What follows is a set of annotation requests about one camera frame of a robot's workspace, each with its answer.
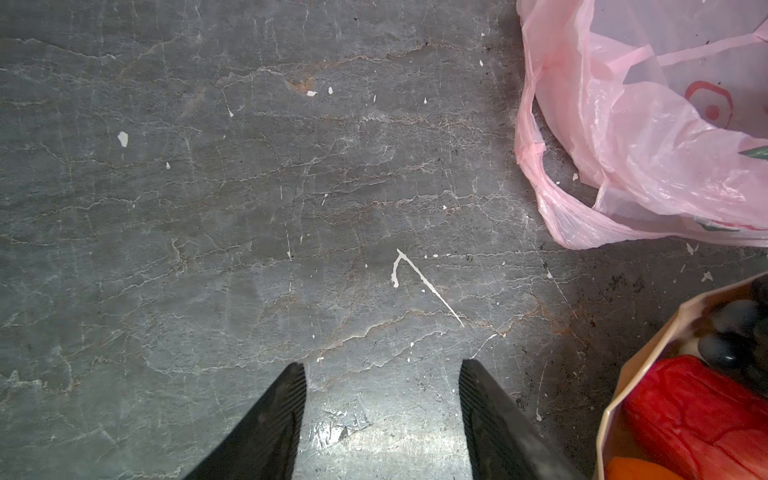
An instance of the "pink plastic bag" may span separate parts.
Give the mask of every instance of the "pink plastic bag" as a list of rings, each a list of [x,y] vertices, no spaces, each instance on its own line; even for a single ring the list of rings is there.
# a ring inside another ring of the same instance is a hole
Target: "pink plastic bag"
[[[768,0],[518,0],[525,86],[515,155],[563,247],[670,235],[768,247]],[[542,164],[534,95],[599,188]]]

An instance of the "red cloth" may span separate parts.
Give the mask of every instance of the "red cloth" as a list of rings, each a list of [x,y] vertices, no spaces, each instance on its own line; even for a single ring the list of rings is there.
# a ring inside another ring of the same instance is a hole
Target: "red cloth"
[[[624,411],[637,442],[683,478],[768,479],[768,401],[695,356],[656,362]]]

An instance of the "gray stone floor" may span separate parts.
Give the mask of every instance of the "gray stone floor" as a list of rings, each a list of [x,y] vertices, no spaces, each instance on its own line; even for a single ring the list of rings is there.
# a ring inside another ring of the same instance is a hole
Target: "gray stone floor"
[[[768,269],[551,240],[513,2],[8,0],[0,27],[4,478],[179,477],[291,360],[294,478],[469,478],[468,357],[589,474],[621,363]],[[393,288],[397,249],[465,327],[405,261]]]

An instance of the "plastic bag handle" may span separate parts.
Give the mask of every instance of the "plastic bag handle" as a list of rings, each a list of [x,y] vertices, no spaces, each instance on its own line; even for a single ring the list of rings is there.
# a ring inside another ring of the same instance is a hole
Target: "plastic bag handle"
[[[525,83],[515,129],[515,157],[533,185],[538,211],[554,241],[565,248],[583,250],[606,243],[667,237],[670,233],[645,232],[614,222],[584,205],[558,187],[544,170],[546,144],[533,116],[533,99],[541,70],[533,72],[525,49]]]

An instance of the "white paint drip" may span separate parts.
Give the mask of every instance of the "white paint drip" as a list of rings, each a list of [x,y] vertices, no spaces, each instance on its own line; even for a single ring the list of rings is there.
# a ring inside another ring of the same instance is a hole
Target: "white paint drip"
[[[126,148],[128,146],[128,134],[125,133],[124,131],[118,134],[118,140],[120,141],[120,145],[122,145],[123,148]]]
[[[485,339],[485,341],[482,343],[482,345],[480,345],[480,348],[478,348],[478,351],[477,351],[477,352],[475,352],[475,355],[473,355],[473,356],[469,357],[469,359],[470,359],[470,360],[471,360],[471,359],[474,359],[474,358],[475,358],[475,357],[478,355],[478,353],[480,353],[480,350],[482,350],[482,347],[484,347],[484,346],[485,346],[485,344],[486,344],[486,343],[488,343],[488,341],[489,341],[490,339],[492,339],[493,337],[495,337],[495,336],[497,336],[497,335],[498,335],[497,333],[494,333],[493,335],[491,335],[490,337],[488,337],[487,339]]]
[[[221,94],[224,96],[224,103],[227,104],[227,111],[230,112],[230,118],[234,117],[235,114],[230,110],[230,101],[227,100],[227,94],[224,93],[224,90],[221,91]]]
[[[288,242],[288,260],[293,262],[293,257],[290,255],[290,238],[288,238],[288,230],[286,230],[286,241]]]
[[[544,372],[547,371],[548,363],[549,363],[549,360],[544,362],[544,368],[541,370],[541,379],[538,381],[538,394],[536,395],[536,421],[537,422],[540,422],[542,420],[541,415],[538,414],[538,399],[541,396],[541,384],[544,382]]]
[[[408,262],[408,265],[410,265],[411,268],[413,268],[413,271],[416,272],[421,277],[422,282],[424,282],[427,288],[429,288],[432,291],[432,293],[434,293],[440,299],[440,301],[442,301],[443,304],[448,307],[448,310],[451,310],[451,313],[453,313],[453,316],[456,317],[458,322],[461,323],[463,327],[464,322],[462,322],[462,319],[460,319],[458,315],[456,315],[456,312],[453,311],[453,308],[451,308],[450,305],[448,305],[448,302],[446,302],[445,299],[442,298],[442,296],[439,293],[437,293],[437,290],[435,290],[435,287],[429,282],[429,280],[426,279],[426,277],[422,274],[422,271],[419,270],[419,268],[413,264],[411,259],[409,259],[403,252],[401,252],[400,249],[397,249],[397,258],[395,259],[395,262],[392,265],[392,283],[394,287],[397,288],[398,286],[400,286],[400,283],[397,281],[397,266],[400,263],[400,260],[405,260],[406,262]]]

